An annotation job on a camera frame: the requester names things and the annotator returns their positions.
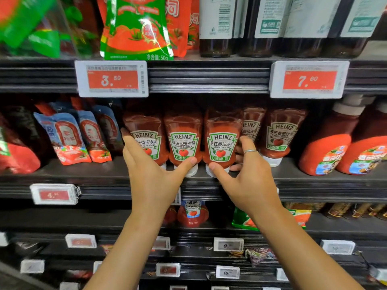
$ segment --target silver ring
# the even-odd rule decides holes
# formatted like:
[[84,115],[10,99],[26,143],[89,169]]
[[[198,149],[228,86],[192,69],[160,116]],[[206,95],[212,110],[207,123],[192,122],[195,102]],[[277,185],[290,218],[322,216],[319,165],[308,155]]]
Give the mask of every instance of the silver ring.
[[248,153],[249,151],[256,151],[256,152],[258,152],[257,150],[244,150],[243,154]]

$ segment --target tomato illustration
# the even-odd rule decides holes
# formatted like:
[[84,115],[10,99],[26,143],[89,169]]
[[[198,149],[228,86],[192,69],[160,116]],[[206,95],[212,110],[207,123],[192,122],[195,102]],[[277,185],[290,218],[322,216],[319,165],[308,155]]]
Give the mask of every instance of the tomato illustration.
[[226,155],[226,151],[225,150],[217,150],[216,151],[216,156],[222,158]]
[[279,146],[279,145],[283,145],[284,144],[284,141],[280,138],[276,138],[274,141],[273,141],[273,144],[275,146]]
[[144,148],[144,152],[150,156],[152,154],[152,150],[150,148]]
[[187,150],[180,150],[179,155],[180,156],[188,156],[188,151]]

